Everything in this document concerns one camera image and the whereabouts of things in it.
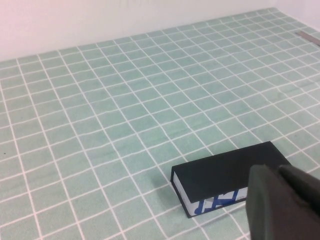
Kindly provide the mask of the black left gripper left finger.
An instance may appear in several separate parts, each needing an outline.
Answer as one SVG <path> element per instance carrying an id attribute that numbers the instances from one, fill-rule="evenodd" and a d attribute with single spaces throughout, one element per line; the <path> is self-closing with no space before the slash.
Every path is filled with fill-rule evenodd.
<path id="1" fill-rule="evenodd" d="M 245 209 L 251 239 L 318 240 L 320 215 L 297 195 L 278 168 L 254 165 L 250 169 Z"/>

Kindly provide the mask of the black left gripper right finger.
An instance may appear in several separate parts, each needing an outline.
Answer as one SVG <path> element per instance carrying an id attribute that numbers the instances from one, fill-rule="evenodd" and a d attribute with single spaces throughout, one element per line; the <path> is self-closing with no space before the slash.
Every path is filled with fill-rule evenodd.
<path id="1" fill-rule="evenodd" d="M 320 180 L 292 165 L 281 165 L 278 172 L 317 215 L 320 214 Z"/>

